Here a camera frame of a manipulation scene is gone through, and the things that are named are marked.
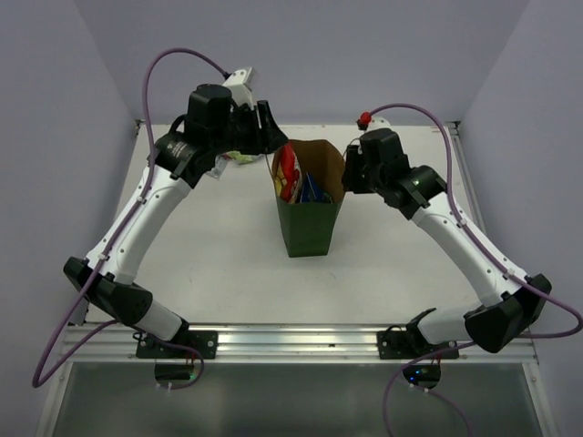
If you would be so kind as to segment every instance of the purple cable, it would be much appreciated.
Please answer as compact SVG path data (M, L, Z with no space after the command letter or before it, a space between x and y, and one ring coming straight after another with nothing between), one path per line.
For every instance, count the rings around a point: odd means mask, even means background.
M184 384L167 385L165 388L169 388L170 390L187 389L188 387L192 387L194 384L196 384L199 381L200 377L202 376L202 373L204 372L204 359L202 358L202 355L200 354L200 352L198 352L196 349L191 348L189 346L182 346L180 344L168 343L167 341L163 341L163 340L161 340L157 337L154 337L152 335L150 335L150 337L152 337L156 343L161 344L165 348L176 349L179 351L188 352L191 355L197 357L197 359L200 361L200 370L199 370L199 374L196 376L196 378L191 379L190 381L185 382Z
M149 108L148 108L149 79L150 79L150 76L152 75L152 70L154 69L154 66L156 66L158 61L160 59L162 59L163 57L165 57L167 55L171 55L173 53L186 53L188 55L196 56L199 59L202 59L203 61L205 61L208 64L210 64L211 66L213 66L215 69L219 70L219 72L222 74L223 77L229 76L229 74L225 70L223 70L216 62L214 62L213 60L211 60L207 56L204 56L202 53L199 53L196 50L191 50L189 48L175 47L175 48L170 48L168 50L165 50L162 53L160 53L158 56L156 56L156 58L149 65L148 70L146 71L146 75L144 76L144 82L142 85L142 108L144 111L144 118L146 119L145 124L146 124L146 130L148 132L148 146L149 146L149 156L148 156L149 170L148 170L148 176L146 178L146 183L144 184L144 188L142 189L142 191L140 193L140 196L142 198L144 198L146 196L146 194L148 193L148 190L150 189L152 179L154 178L154 167L156 164L156 153L155 153L156 149L154 147L154 134L152 132L152 122L150 120ZM138 211L138 209L141 207L141 205L142 205L142 203L137 201L131 207L131 209L128 211L128 214L121 220L121 222L119 223L119 226L116 228L116 230L114 230L113 234L111 235L111 238L109 239L109 242L106 244L106 246L103 249L103 254L105 256L111 251L111 248L113 247L115 242L118 240L119 235L126 228L128 223L131 221L131 219L136 214L136 211ZM63 356L59 361L56 362L55 366L53 366L44 376L41 376L41 373L42 373L43 369L45 368L46 361L48 360L48 357L49 357L51 351L55 347L55 344L56 344L56 341L58 340L59 335L61 335L61 332L65 328L65 326L68 323L71 316L73 315L73 312L75 312L75 309L77 308L77 306L85 298L87 291L89 290L89 288L91 287L91 285L95 281L97 274L99 273L99 271L103 267L103 263L104 263L104 260L102 260L102 259L100 259L97 262L96 266L93 268L93 271L89 275L87 282L79 291L77 299L75 300L75 302L73 303L73 305L71 306L69 311L65 314L65 317L63 317L63 319L57 324L55 330L51 334L51 337L49 338L48 342L46 343L45 349L43 350L43 353L41 354L41 357L38 360L38 364L36 365L35 373L33 375L32 384L33 384L34 388L38 388L41 385L43 385L45 382L47 382L50 379L50 377L53 376L53 374L58 370L58 368L63 365L63 363L66 361L66 359L68 359L72 355L72 353L75 352L77 349L79 349L87 340L89 340L91 337L93 337L95 334L97 334L98 332L100 332L101 330L106 328L107 326L115 323L115 321L112 320L112 321L108 321L108 322L105 322L105 323L102 323L101 325L99 325L94 331L91 331L86 337L84 337L78 344L76 344L72 348L73 352L71 352L70 354L68 354L69 353L68 352L67 353L68 355Z
M562 302L561 300L558 300L552 296L549 296L549 295L543 293L541 290L536 289L532 285L527 284L522 278L519 278L513 274L509 274L508 269L504 266L504 264L502 264L502 262L500 262L498 259L496 259L494 254L492 254L492 252L490 252L484 246L484 244L482 244L482 242L476 236L476 234L467 225L462 225L462 223L464 223L464 221L463 221L461 214L459 213L459 211L455 207L455 200L454 200L454 191L453 191L454 184L452 183L452 179L453 179L452 146L451 146L451 143L449 142L449 137L445 133L445 128L444 128L443 123L441 121L439 121L439 119L436 116L434 116L431 112L429 112L427 109L425 109L423 107L419 107L417 105L411 105L409 103L392 103L390 105L382 105L381 107L373 109L370 112L370 114L371 114L371 116L373 116L374 114L377 114L379 111L382 111L385 109L390 109L393 107L405 107L405 108L413 109L417 112L421 112L422 114L425 114L426 116L431 118L431 121L433 121L435 123L435 125L437 126L437 128L439 129L439 132L441 133L442 137L444 138L444 142L445 142L445 156L447 159L447 176L446 176L447 191L446 191L446 193L447 193L447 201L449 203L449 207L452 210L452 212L454 213L454 216L457 219L458 225L461 226L461 228L464 230L465 234L479 248L479 250L482 252L482 254L484 254L484 256L486 258L488 258L490 260L490 262L492 262L492 264L494 264L496 266L497 269L502 271L502 273L506 274L511 280L513 280L514 282L519 284L521 287L524 287L525 289L527 289L531 293L536 294L540 299L547 300L550 303L552 303L553 305L557 305L561 309L563 309L567 312L570 312L577 319L577 326L571 330L565 330L562 332L554 332L554 333L550 333L550 334L532 334L532 333L530 333L530 334L523 334L520 337L526 338L526 339L559 339L562 337L568 337L570 335L577 334L578 332L583 330L583 317L581 316L581 314L577 310L575 310L570 305L567 305L566 303Z
M384 388L384 393L383 393L383 422L384 422L384 428L386 429L389 436L394 437L394 431L393 431L393 428L391 427L391 423L389 422L389 411L388 411L387 402L389 400L389 392L391 391L391 388L393 387L394 382L397 380L397 378L399 377L401 372L404 371L405 369L407 369L408 367L413 366L414 364L416 364L419 361L429 360L430 358L436 357L437 355L441 355L441 354L448 353L448 352L460 351L462 349L469 348L470 346L474 346L474 345L476 345L476 344L471 341L469 343L454 346L453 348L441 349L440 351L434 351L431 353L427 353L419 358L415 358L414 360L409 361L406 364L402 365L399 368L399 370L396 371L393 374L393 376L391 376L391 379L386 384L386 387ZM416 385L414 385L414 388L416 388L419 391L424 391L424 388L418 387ZM455 404L455 402L453 402L451 399L449 399L448 397L446 397L445 395L443 395L437 391L428 391L428 393L435 396L438 399L441 399L442 401L444 401L446 403L449 403L454 408L454 410L457 411L457 413L461 416L462 420L464 421L465 427L467 428L467 435L469 435L470 437L474 436L474 433L472 432L472 428L470 427L469 420L465 416L464 412L462 412L462 410Z

